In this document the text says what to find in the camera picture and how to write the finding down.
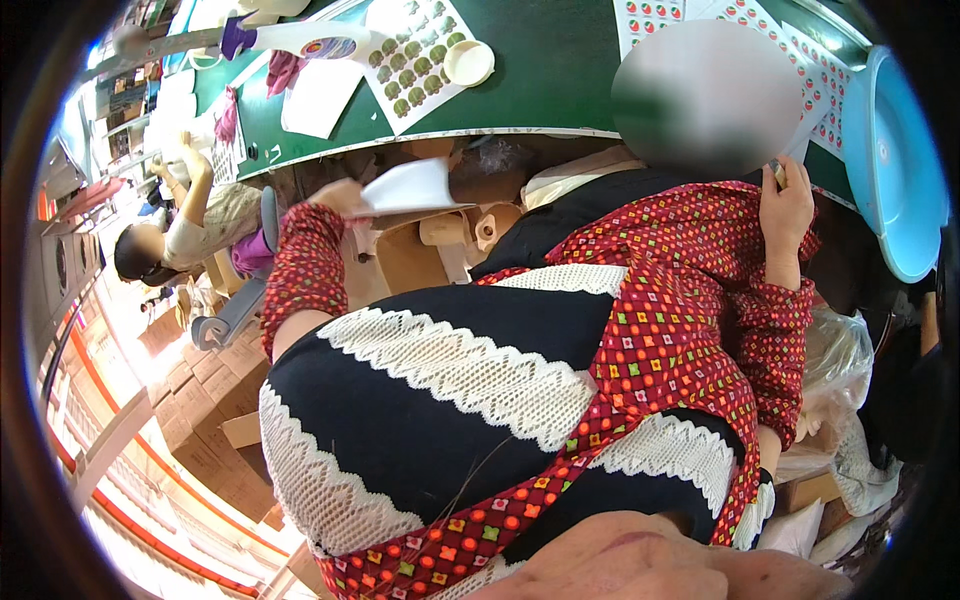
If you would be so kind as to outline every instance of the black hair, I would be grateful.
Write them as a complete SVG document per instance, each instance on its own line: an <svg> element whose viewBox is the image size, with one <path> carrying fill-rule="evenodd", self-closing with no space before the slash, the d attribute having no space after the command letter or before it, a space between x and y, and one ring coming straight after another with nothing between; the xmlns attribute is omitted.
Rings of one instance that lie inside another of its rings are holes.
<svg viewBox="0 0 960 600"><path fill-rule="evenodd" d="M159 287L180 274L176 269L160 265L136 245L131 233L132 225L120 232L113 251L113 266L117 274L124 279L139 279L150 287Z"/></svg>

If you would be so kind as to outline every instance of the gray office chair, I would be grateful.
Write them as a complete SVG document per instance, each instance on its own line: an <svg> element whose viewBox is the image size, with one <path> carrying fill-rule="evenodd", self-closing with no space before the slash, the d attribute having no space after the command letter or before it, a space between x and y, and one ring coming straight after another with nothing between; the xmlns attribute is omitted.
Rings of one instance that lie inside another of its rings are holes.
<svg viewBox="0 0 960 600"><path fill-rule="evenodd" d="M272 187L263 188L260 198L260 221L263 223L263 235L267 247L276 254L279 240L279 225L283 215L276 204L276 193ZM197 317L190 324L190 336L193 345L200 350L226 348L233 343L237 334L244 329L257 310L263 305L263 296L267 292L267 277L271 269L262 269L247 280L227 301L227 305L216 317Z"/></svg>

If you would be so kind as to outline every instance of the orange wall stripe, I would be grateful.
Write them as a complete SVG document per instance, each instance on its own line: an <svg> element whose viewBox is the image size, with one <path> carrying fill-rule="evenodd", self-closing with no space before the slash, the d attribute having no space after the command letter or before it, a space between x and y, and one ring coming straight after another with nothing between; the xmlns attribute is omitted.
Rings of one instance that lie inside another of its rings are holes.
<svg viewBox="0 0 960 600"><path fill-rule="evenodd" d="M67 469L70 470L71 473L76 471L77 462L73 459L72 456L70 456L70 453L66 451L66 448L63 447L63 443L60 441L60 439L57 438L56 435L53 435L54 431L49 424L47 425L47 429L49 430L51 434L51 440L53 441L54 446L56 447L55 450L57 451L57 456L60 458L61 461L63 461L63 464L67 467ZM140 539L140 541L151 546L152 548L154 548L154 550L156 550L163 556L167 557L174 563L177 563L183 568L189 571L192 571L204 577L205 579L209 579L210 581L216 584L219 584L224 588L230 588L246 596L250 596L250 598L255 598L259 595L259 592L256 590L256 588L251 588L250 586L244 586L242 584L239 584L233 581L232 579L229 579L227 577L224 577L223 575L215 573L214 571L211 571L210 569L204 566L200 566L195 561L192 561L186 558L180 552L174 550L167 544L158 540L156 536L154 536L154 534L144 529L136 521L134 521L132 518L127 516L126 513L121 511L120 507L118 507L116 504L111 502L110 499L107 498L104 495L104 493L101 492L99 489L96 489L93 491L93 499L96 500L97 504L104 507L104 510L106 510L110 514L110 516L115 518L119 523L121 523L124 527L126 527L128 531L130 531L132 534L137 536Z"/></svg>
<svg viewBox="0 0 960 600"><path fill-rule="evenodd" d="M114 413L120 412L120 406L113 399L113 395L110 393L109 389L107 388L107 384L104 382L103 378L100 376L100 373L97 372L96 365L93 364L93 361L90 359L90 355L86 351L86 344L84 343L84 338L81 337L80 332L77 331L76 328L73 328L70 330L70 341L73 342L74 347L77 349L77 354L80 355L81 362L84 363L84 368L90 374L90 378L93 380L93 384L97 386L97 389L100 391L100 394L104 397L104 401L110 407L110 410L112 410ZM172 467L170 467L170 465L167 465L166 461L160 458L160 455L157 454L156 451L149 444L147 444L147 441L144 440L143 437L140 436L140 434L136 434L133 438L136 440L136 443L141 448L143 448L143 451L146 452L147 455L161 469L163 469L163 472L165 472L171 479L177 482L177 484L180 485L180 487L183 488L185 492L189 493L198 502L203 504L211 513L218 516L229 525L233 526L234 529L237 529L238 531L243 532L253 540L258 541L259 543L265 545L266 547L270 548L274 552L277 552L277 554L279 554L280 556L284 558L290 557L288 553L284 552L283 550L279 549L278 547L274 546L273 544L259 537L256 533L247 529L237 521L230 518L226 513L224 513L217 507L210 504L209 500L207 500L202 495L200 495L199 492L194 490L193 487L190 486L190 484L183 481L183 478L180 477L180 475Z"/></svg>

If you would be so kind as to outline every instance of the white plastic bowl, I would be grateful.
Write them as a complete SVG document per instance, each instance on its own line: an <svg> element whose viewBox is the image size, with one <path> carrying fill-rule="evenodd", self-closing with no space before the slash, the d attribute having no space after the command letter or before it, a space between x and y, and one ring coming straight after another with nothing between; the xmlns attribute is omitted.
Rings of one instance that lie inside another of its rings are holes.
<svg viewBox="0 0 960 600"><path fill-rule="evenodd" d="M480 85L493 72L493 50L475 39L457 42L446 53L444 71L457 85Z"/></svg>

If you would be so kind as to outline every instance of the pink cloth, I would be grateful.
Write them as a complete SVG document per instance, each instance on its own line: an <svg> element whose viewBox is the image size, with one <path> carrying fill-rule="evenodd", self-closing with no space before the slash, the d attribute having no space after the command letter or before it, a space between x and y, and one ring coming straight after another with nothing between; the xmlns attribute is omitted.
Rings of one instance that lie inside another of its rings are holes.
<svg viewBox="0 0 960 600"><path fill-rule="evenodd" d="M290 54L285 50L274 50L267 66L267 98L276 96L287 87L293 86L297 74L306 65L306 59Z"/></svg>
<svg viewBox="0 0 960 600"><path fill-rule="evenodd" d="M240 273L253 275L255 272L274 264L274 253L267 247L263 237L263 228L251 233L230 249L233 268Z"/></svg>
<svg viewBox="0 0 960 600"><path fill-rule="evenodd" d="M214 123L213 134L220 141L229 144L237 134L237 92L228 85L225 93L227 94L227 109Z"/></svg>

